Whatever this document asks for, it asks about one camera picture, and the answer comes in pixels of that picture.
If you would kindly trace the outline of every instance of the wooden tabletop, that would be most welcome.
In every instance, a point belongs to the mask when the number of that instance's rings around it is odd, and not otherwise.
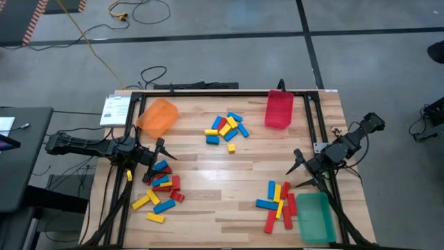
[[[344,119],[338,92],[320,91],[321,106],[329,141],[335,139],[331,127],[345,133]],[[273,233],[264,233],[267,210],[256,208],[256,199],[267,199],[268,181],[288,181],[295,185],[309,179],[304,167],[285,173],[294,164],[293,150],[301,149],[306,159],[313,156],[305,106],[301,97],[295,97],[293,120],[287,129],[275,130],[264,126],[267,97],[168,97],[179,112],[179,119],[162,137],[169,153],[178,160],[167,160],[173,174],[179,175],[181,193],[185,200],[164,213],[165,222],[148,221],[146,214],[153,210],[149,203],[139,210],[130,208],[123,246],[142,247],[305,247],[300,239],[298,219],[293,217],[293,229],[285,230],[282,218],[274,225]],[[148,107],[155,98],[148,98]],[[321,140],[316,122],[316,111],[311,105],[318,141]],[[219,146],[205,143],[204,130],[209,129],[217,115],[226,117],[227,112],[241,115],[242,123],[250,137],[238,135],[230,141],[236,145],[236,153],[228,154],[227,142]],[[115,135],[123,135],[123,129],[115,129]],[[141,143],[153,148],[155,140],[142,133]],[[105,182],[110,170],[108,160],[101,158],[91,191],[91,215],[85,239],[98,228],[103,202]],[[131,203],[145,195],[148,187],[141,179],[146,167],[139,165],[135,171]],[[116,169],[113,169],[107,188],[104,216],[108,213]],[[344,212],[363,236],[374,242],[373,229],[359,179],[341,170],[336,176]],[[290,189],[300,193],[317,192],[315,187]],[[157,192],[161,201],[167,193]],[[338,242],[341,241],[337,218]],[[83,224],[85,230],[87,216]],[[120,214],[114,223],[112,242],[116,241]]]

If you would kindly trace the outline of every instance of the wooden block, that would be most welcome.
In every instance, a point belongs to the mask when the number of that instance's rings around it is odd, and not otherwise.
[[[217,129],[205,129],[205,135],[218,135]]]
[[[286,199],[287,198],[287,193],[290,190],[290,183],[284,181],[284,185],[282,185],[282,191],[280,193],[280,198],[281,199]]]
[[[207,135],[207,144],[219,145],[219,137],[215,135]]]
[[[276,211],[276,219],[280,219],[280,215],[282,214],[282,208],[284,207],[284,200],[279,201],[279,206]]]
[[[161,215],[155,215],[151,212],[146,214],[146,218],[149,220],[152,220],[153,222],[159,222],[159,223],[164,223],[165,217],[161,216]]]
[[[146,194],[148,195],[148,197],[150,197],[150,200],[153,201],[154,205],[158,205],[160,203],[159,198],[152,190],[146,191]]]
[[[239,115],[234,114],[233,112],[228,112],[228,117],[233,117],[238,122],[242,122],[242,117]]]
[[[219,124],[221,123],[222,117],[217,116],[216,120],[214,120],[213,126],[211,126],[211,129],[217,129]]]
[[[298,215],[298,211],[296,210],[296,200],[294,199],[293,193],[287,194],[288,203],[289,203],[289,209],[290,209],[290,215],[295,216]]]
[[[273,199],[275,196],[275,186],[276,183],[274,181],[268,181],[268,198]]]
[[[163,172],[166,172],[166,173],[172,173],[173,170],[172,170],[170,167],[165,167],[165,168],[163,169]],[[156,174],[156,175],[155,175],[156,178],[162,178],[163,176],[166,176],[166,174]]]
[[[153,181],[152,184],[153,184],[153,187],[157,187],[161,183],[166,183],[166,182],[169,182],[169,178],[168,178],[168,176],[163,176],[162,178]]]
[[[280,184],[276,184],[276,186],[275,186],[275,196],[273,197],[273,201],[274,202],[279,202],[280,201],[280,191],[281,191],[281,185]]]
[[[250,134],[248,133],[247,129],[242,124],[237,124],[239,127],[239,131],[241,131],[241,134],[247,138]]]
[[[148,195],[145,195],[144,197],[140,198],[138,201],[133,203],[134,210],[139,209],[141,206],[145,205],[150,201],[150,197]]]
[[[291,221],[290,208],[288,206],[284,206],[282,208],[282,213],[284,214],[284,226],[285,229],[292,229],[293,222]]]
[[[271,202],[271,201],[264,201],[261,199],[257,199],[256,200],[256,206],[258,208],[266,208],[266,209],[270,209],[270,210],[277,210],[278,209],[278,204],[275,202]]]
[[[155,214],[158,214],[158,213],[161,213],[161,212],[163,212],[165,210],[168,210],[168,209],[174,207],[175,205],[176,205],[176,203],[174,202],[174,200],[173,199],[169,199],[168,201],[165,201],[165,202],[155,206],[153,208],[153,210],[154,210]]]
[[[221,122],[217,126],[217,130],[220,131],[225,126],[226,123],[227,123],[227,119],[222,117]]]
[[[131,174],[131,170],[126,171],[126,176],[128,177],[128,181],[133,181],[133,174]]]
[[[223,128],[219,131],[219,134],[224,137],[228,132],[231,131],[231,126],[229,124],[225,124],[225,126],[223,126]]]
[[[171,187],[153,187],[152,191],[158,191],[158,192],[169,192]]]
[[[237,122],[234,120],[233,117],[229,117],[229,118],[227,118],[227,123],[228,123],[232,128],[237,128]]]
[[[166,182],[166,183],[161,183],[160,187],[171,187],[173,185],[173,183],[171,181]]]
[[[226,134],[226,136],[223,138],[226,142],[230,141],[235,135],[237,135],[239,131],[237,129],[233,129],[231,132]]]
[[[236,153],[236,146],[234,144],[228,145],[228,153]]]
[[[265,227],[264,227],[265,233],[272,233],[273,232],[273,226],[275,224],[275,219],[276,219],[276,211],[270,210],[268,212],[268,216],[266,218],[266,223],[265,223]]]
[[[166,160],[162,160],[161,162],[156,163],[156,165],[154,165],[154,170],[163,170],[164,168],[168,167],[168,163]]]
[[[180,177],[173,176],[171,178],[173,179],[173,190],[180,190]]]

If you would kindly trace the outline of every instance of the plastic bin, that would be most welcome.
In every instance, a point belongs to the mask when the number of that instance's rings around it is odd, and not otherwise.
[[[164,98],[156,99],[136,121],[152,138],[161,137],[178,119],[178,109]]]
[[[292,93],[270,90],[266,103],[265,126],[278,129],[290,126],[293,99]]]
[[[306,243],[336,241],[332,214],[325,193],[299,194],[296,198],[300,236]]]

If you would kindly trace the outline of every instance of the concrete floor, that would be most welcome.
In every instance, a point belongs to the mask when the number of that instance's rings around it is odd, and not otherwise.
[[[85,12],[73,16],[83,28],[104,22],[118,26],[105,13],[108,2],[88,0]],[[89,38],[302,30],[292,0],[166,2],[171,19],[161,24],[132,22],[124,31],[101,28]],[[444,24],[444,2],[440,0],[304,0],[303,4],[312,31]],[[162,16],[163,7],[155,3],[138,12],[152,13],[141,18],[155,19]],[[77,37],[66,16],[44,15],[33,41]],[[370,151],[359,166],[376,238],[384,246],[442,248],[443,144],[439,138],[418,144],[407,133],[419,108],[443,97],[444,66],[426,53],[429,45],[441,40],[444,33],[313,37],[324,86],[339,90],[347,121],[360,120],[370,111],[386,121],[386,130],[371,136]],[[316,88],[303,37],[95,44],[94,48],[129,85],[141,80],[139,73],[144,68],[164,65],[168,72],[160,83],[238,81],[240,88],[274,88],[284,78],[288,88]],[[0,79],[0,106],[52,106],[99,113],[105,96],[120,88],[87,45],[41,52],[0,49]],[[96,116],[54,114],[49,133],[98,124]],[[77,133],[89,138],[102,134]],[[33,176],[31,185],[44,187],[49,174],[61,174],[84,158],[42,152],[35,173],[48,165],[52,168],[48,174]],[[56,236],[75,238],[72,233]],[[40,238],[38,249],[58,247],[60,244]]]

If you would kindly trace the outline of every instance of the yellow block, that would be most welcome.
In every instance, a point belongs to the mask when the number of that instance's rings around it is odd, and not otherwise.
[[[276,184],[276,186],[275,186],[275,196],[273,198],[274,202],[279,202],[280,201],[280,188],[281,188],[280,184]]]
[[[228,145],[228,152],[229,153],[236,153],[236,146],[234,144]]]
[[[148,195],[148,197],[150,197],[151,201],[153,201],[154,205],[158,205],[160,203],[159,198],[157,197],[157,195],[155,195],[155,193],[152,190],[146,191],[146,194]]]
[[[284,200],[279,201],[279,206],[277,207],[276,219],[280,219],[280,215],[282,214],[282,208],[284,207]]]
[[[227,123],[228,123],[232,128],[237,128],[237,122],[234,120],[233,117],[229,117],[229,118],[227,118]]]
[[[205,135],[217,135],[217,129],[205,129]]]
[[[160,184],[161,187],[171,187],[172,185],[173,185],[173,183],[171,181]]]
[[[131,174],[131,170],[128,170],[126,172],[126,175],[128,176],[128,181],[133,181],[133,175]]]
[[[141,206],[147,204],[148,201],[150,201],[150,197],[148,197],[148,195],[145,195],[144,197],[140,198],[139,201],[136,201],[136,202],[133,203],[133,208],[134,208],[134,210],[137,210],[137,209],[139,209]]]
[[[225,124],[225,126],[219,131],[219,133],[224,137],[228,132],[231,131],[231,126],[229,124]]]
[[[152,212],[146,214],[146,218],[152,220],[153,222],[164,223],[165,217],[161,215],[155,215]]]

